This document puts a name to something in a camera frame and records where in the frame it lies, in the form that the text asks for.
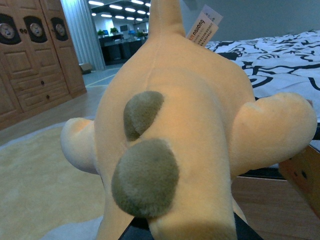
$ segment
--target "cabinet door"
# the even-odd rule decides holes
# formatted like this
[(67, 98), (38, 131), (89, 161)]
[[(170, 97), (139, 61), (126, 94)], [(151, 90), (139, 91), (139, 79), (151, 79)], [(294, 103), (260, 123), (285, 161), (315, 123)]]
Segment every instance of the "cabinet door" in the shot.
[(39, 73), (61, 73), (58, 56), (39, 0), (11, 0), (17, 22), (26, 29), (24, 37), (33, 51)]
[(40, 0), (69, 92), (85, 90), (78, 58), (60, 0)]
[(14, 4), (12, 0), (0, 0), (0, 61), (9, 79), (36, 75), (40, 69)]

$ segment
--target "patterned bedding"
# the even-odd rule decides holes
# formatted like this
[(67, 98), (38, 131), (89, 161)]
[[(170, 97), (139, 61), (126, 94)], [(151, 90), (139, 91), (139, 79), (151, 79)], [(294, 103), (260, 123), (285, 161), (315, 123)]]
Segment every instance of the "patterned bedding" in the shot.
[(236, 53), (232, 60), (248, 75), (254, 95), (293, 92), (311, 100), (320, 123), (320, 30), (240, 41), (210, 41), (216, 53)]

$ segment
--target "carpet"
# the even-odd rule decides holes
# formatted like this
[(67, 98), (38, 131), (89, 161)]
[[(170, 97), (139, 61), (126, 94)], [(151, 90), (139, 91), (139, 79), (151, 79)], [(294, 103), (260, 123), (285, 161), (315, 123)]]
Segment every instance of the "carpet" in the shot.
[(99, 225), (102, 181), (65, 159), (61, 130), (54, 126), (0, 147), (0, 239), (39, 240), (59, 226), (92, 219)]

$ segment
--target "plush dinosaur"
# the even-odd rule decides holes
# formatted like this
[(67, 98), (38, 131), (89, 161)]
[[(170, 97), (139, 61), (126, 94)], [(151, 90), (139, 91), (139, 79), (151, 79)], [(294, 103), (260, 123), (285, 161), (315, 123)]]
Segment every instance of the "plush dinosaur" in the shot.
[(149, 37), (119, 70), (94, 121), (69, 120), (62, 150), (105, 189), (98, 240), (133, 216), (155, 240), (235, 240), (231, 183), (305, 148), (317, 118), (301, 96), (255, 101), (244, 71), (185, 38), (179, 0), (153, 0)]

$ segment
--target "potted plant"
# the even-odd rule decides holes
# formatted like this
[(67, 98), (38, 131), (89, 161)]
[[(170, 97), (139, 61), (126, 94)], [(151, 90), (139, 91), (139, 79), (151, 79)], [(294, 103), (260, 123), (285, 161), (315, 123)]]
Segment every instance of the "potted plant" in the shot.
[(104, 31), (102, 31), (101, 29), (99, 29), (99, 31), (97, 32), (98, 37), (99, 38), (103, 38), (103, 36), (105, 35)]
[(112, 28), (110, 28), (110, 33), (113, 35), (116, 35), (117, 33), (119, 33), (119, 31), (116, 27), (112, 27)]
[(142, 31), (138, 31), (138, 32), (136, 33), (136, 37), (137, 37), (138, 39), (145, 39), (145, 38), (146, 38), (146, 34), (145, 34), (144, 32), (142, 32)]

